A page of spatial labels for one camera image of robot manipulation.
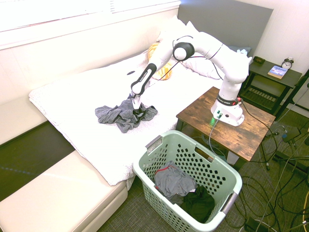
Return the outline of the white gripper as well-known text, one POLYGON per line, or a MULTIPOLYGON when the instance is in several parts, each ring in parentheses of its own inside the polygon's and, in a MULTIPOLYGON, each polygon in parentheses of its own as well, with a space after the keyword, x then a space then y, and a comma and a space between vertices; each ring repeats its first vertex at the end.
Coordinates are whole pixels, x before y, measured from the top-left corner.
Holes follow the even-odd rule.
POLYGON ((134 115, 138 115, 139 113, 144 113, 145 109, 141 108, 141 95, 139 94, 135 94, 135 93, 131 93, 131 97, 132 97, 132 105, 133 105, 133 114, 134 115))

